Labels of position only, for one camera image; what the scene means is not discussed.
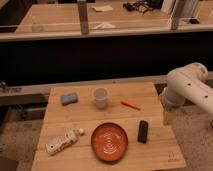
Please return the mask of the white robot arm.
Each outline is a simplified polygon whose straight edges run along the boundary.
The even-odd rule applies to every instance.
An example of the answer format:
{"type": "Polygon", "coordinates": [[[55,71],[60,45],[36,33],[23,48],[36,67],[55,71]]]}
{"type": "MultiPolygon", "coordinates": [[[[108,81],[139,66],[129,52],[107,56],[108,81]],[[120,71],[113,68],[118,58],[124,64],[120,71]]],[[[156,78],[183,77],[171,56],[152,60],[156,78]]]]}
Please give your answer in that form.
{"type": "Polygon", "coordinates": [[[172,123],[174,110],[183,106],[185,100],[213,115],[213,88],[205,84],[207,78],[207,68],[197,62],[173,69],[167,74],[167,86],[159,95],[164,108],[164,125],[172,123]]]}

